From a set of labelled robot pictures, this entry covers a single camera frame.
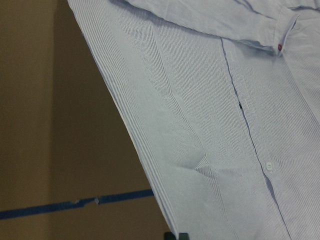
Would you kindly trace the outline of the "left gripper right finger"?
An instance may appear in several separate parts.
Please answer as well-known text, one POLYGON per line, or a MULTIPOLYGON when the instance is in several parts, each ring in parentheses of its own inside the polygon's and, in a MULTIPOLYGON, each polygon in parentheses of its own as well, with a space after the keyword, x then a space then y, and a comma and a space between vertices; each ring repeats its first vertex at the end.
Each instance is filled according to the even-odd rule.
POLYGON ((189 240, 189 234, 186 232, 180 232, 178 235, 178 240, 189 240))

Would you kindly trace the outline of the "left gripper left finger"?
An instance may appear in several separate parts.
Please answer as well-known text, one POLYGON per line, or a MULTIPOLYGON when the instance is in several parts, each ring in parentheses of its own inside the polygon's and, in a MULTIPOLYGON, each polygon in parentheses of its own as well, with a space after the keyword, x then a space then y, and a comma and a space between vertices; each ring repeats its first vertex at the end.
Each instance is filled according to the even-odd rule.
POLYGON ((175 235, 172 232, 165 232, 163 235, 164 240, 175 240, 175 235))

